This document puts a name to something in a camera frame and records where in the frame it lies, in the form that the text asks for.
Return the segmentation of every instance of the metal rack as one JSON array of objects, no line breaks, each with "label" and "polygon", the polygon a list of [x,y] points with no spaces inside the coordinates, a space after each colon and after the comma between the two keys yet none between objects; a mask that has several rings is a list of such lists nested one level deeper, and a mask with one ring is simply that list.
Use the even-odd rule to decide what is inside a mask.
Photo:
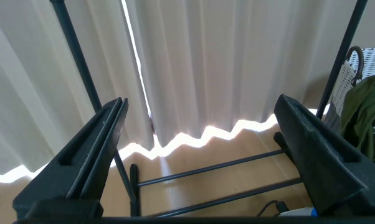
[{"label": "metal rack", "polygon": [[[64,32],[64,35],[65,35],[65,37],[67,39],[67,42],[69,44],[69,47],[71,49],[71,53],[74,57],[75,63],[77,64],[77,67],[78,67],[78,70],[80,72],[81,78],[82,78],[83,83],[86,87],[89,98],[92,102],[93,108],[97,112],[97,111],[99,111],[99,109],[102,106],[101,106],[98,94],[96,92],[95,86],[93,84],[92,78],[90,76],[90,73],[89,73],[89,70],[88,70],[88,67],[87,67],[87,63],[85,62],[85,59],[83,57],[83,53],[82,53],[80,44],[78,42],[78,38],[75,34],[73,25],[72,25],[70,17],[69,17],[69,14],[68,14],[67,9],[65,7],[64,0],[50,0],[50,1],[53,4],[53,7],[54,7],[56,15],[59,19],[59,22],[60,22],[60,25],[61,25],[62,30]],[[318,118],[321,118],[322,115],[323,115],[326,104],[327,104],[327,102],[330,98],[331,92],[332,92],[334,84],[336,82],[340,67],[343,64],[344,57],[345,57],[345,55],[346,55],[346,53],[349,49],[349,46],[351,44],[351,41],[353,39],[353,36],[354,36],[356,28],[359,24],[359,21],[361,19],[361,16],[362,16],[362,13],[363,13],[364,8],[366,6],[366,3],[367,3],[367,0],[358,0],[356,5],[355,5],[354,11],[352,13],[352,16],[351,16],[351,19],[349,21],[348,27],[346,29],[344,38],[343,38],[342,43],[340,45],[340,48],[338,50],[338,54],[337,54],[335,62],[333,64],[333,68],[331,69],[331,73],[330,73],[328,82],[326,84],[325,90],[323,92],[323,96],[321,98],[321,101],[320,101],[320,104],[319,104],[319,107],[318,107],[318,112],[316,114],[316,116]],[[272,152],[267,152],[265,154],[250,156],[250,157],[238,159],[238,160],[235,160],[235,161],[230,161],[230,162],[225,162],[225,163],[214,165],[214,166],[205,167],[205,168],[202,168],[202,169],[191,170],[191,171],[183,172],[183,173],[180,173],[180,174],[169,175],[169,176],[166,176],[166,177],[160,177],[160,178],[157,178],[157,179],[146,180],[146,181],[142,181],[142,182],[139,181],[139,168],[138,168],[138,166],[136,164],[131,165],[131,167],[130,167],[130,179],[129,179],[119,154],[115,153],[114,159],[115,159],[115,162],[116,162],[116,166],[117,166],[117,168],[120,172],[121,178],[122,178],[123,183],[124,183],[125,188],[126,188],[126,191],[128,192],[128,195],[130,197],[131,216],[132,217],[140,217],[141,216],[140,190],[141,190],[141,187],[144,187],[146,185],[151,185],[151,184],[156,184],[156,183],[159,183],[159,182],[164,182],[164,181],[167,181],[167,180],[182,178],[182,177],[186,177],[186,176],[189,176],[189,175],[200,174],[202,172],[207,172],[207,171],[214,170],[214,169],[220,169],[220,168],[223,168],[223,167],[232,166],[232,165],[240,164],[240,163],[243,163],[243,162],[254,161],[256,159],[262,159],[262,158],[265,158],[265,157],[274,156],[274,155],[281,154],[281,153],[287,153],[289,158],[292,159],[291,155],[289,155],[289,153],[287,151],[287,145],[285,143],[285,140],[284,140],[282,134],[276,133],[275,136],[274,136],[274,140],[279,144],[281,149],[276,150],[276,151],[272,151]],[[286,187],[286,186],[289,186],[289,185],[299,184],[301,182],[302,182],[301,179],[287,180],[287,181],[284,181],[284,182],[268,185],[266,187],[261,187],[259,189],[249,190],[249,191],[246,191],[246,192],[242,192],[242,193],[239,193],[239,194],[227,196],[227,197],[220,198],[220,199],[217,199],[217,200],[212,200],[212,201],[209,201],[209,202],[204,202],[204,203],[200,203],[200,204],[197,204],[197,205],[192,205],[192,206],[188,206],[188,207],[185,207],[185,208],[179,208],[179,209],[175,209],[175,210],[172,210],[172,211],[155,214],[153,216],[155,216],[155,217],[170,217],[170,216],[174,216],[174,215],[179,215],[179,214],[182,214],[182,213],[187,213],[187,212],[191,212],[191,211],[199,210],[199,209],[202,209],[202,208],[215,206],[215,205],[222,204],[222,203],[231,202],[233,200],[238,200],[238,199],[241,199],[241,198],[261,194],[261,193],[268,192],[268,191],[271,191],[271,190],[280,189],[282,187]]]}]

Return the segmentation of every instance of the garment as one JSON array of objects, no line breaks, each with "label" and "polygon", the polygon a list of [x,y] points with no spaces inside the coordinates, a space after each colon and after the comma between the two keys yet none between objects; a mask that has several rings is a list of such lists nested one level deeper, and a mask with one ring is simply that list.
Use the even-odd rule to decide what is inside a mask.
[{"label": "garment", "polygon": [[347,92],[341,113],[341,133],[375,163],[375,75]]}]

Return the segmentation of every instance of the sunlight on floor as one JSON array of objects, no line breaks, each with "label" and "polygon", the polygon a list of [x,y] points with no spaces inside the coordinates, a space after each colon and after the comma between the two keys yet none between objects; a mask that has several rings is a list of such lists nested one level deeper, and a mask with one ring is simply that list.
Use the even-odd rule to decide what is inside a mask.
[{"label": "sunlight on floor", "polygon": [[[324,114],[327,113],[329,109],[329,105],[327,105]],[[309,109],[311,113],[316,114],[315,109]],[[268,128],[271,128],[273,125],[277,124],[277,120],[274,114],[272,114],[268,120],[264,123],[258,123],[256,121],[246,121],[246,120],[239,120],[236,125],[233,127],[233,130],[231,132],[224,131],[222,129],[213,127],[213,126],[207,126],[204,130],[203,135],[200,139],[193,138],[187,134],[179,133],[175,136],[171,142],[165,147],[161,147],[158,142],[157,136],[154,135],[154,148],[152,150],[148,151],[139,144],[131,143],[124,147],[123,149],[120,149],[119,153],[121,158],[124,160],[134,152],[140,153],[144,156],[146,156],[149,159],[154,159],[158,156],[165,157],[170,155],[175,149],[177,149],[180,145],[185,144],[188,146],[200,148],[207,144],[208,141],[210,141],[211,138],[221,138],[226,140],[231,140],[236,137],[243,129],[247,130],[253,130],[256,132],[265,131]],[[6,174],[0,175],[0,183],[11,183],[15,180],[28,176],[30,178],[36,177],[41,170],[45,168],[46,165],[42,166],[39,170],[35,172],[30,172],[27,170],[27,168],[23,165],[14,168],[13,170],[10,170]],[[115,162],[113,160],[110,167],[115,166]]]}]

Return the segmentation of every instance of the wooden floor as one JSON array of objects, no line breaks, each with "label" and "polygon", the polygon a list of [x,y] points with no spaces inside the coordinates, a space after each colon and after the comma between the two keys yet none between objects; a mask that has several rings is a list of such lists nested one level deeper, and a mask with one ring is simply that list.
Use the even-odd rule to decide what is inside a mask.
[{"label": "wooden floor", "polygon": [[[133,154],[124,160],[124,165],[129,170],[130,164],[136,163],[140,168],[141,181],[177,174],[277,150],[279,146],[272,139],[275,131],[278,131],[278,126],[261,133],[244,130],[230,141],[213,138],[207,145],[199,149],[180,146],[169,156],[157,157],[153,160],[140,154]],[[182,208],[296,177],[299,175],[295,166],[285,154],[279,154],[149,185],[141,188],[142,215]],[[0,184],[0,223],[11,223],[16,220],[16,213],[11,207],[12,200],[28,182],[29,179],[25,177],[11,184]],[[270,200],[283,200],[290,209],[311,206],[304,185],[296,184],[187,213],[184,216],[255,216]],[[104,216],[125,217],[130,215],[128,195],[115,167],[109,171],[101,204],[105,210]],[[272,205],[266,209],[263,216],[271,216],[276,213],[277,210]]]}]

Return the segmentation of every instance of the curtain fold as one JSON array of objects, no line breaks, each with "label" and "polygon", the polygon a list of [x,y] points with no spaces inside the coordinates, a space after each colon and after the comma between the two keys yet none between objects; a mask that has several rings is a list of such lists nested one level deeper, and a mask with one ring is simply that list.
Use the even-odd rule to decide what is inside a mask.
[{"label": "curtain fold", "polygon": [[[159,143],[262,122],[282,93],[316,108],[355,2],[126,0]],[[357,33],[375,47],[375,1]]]},{"label": "curtain fold", "polygon": [[[153,133],[119,1],[66,1],[102,104],[128,97],[120,145]],[[93,116],[50,1],[0,1],[0,174],[49,162]]]}]

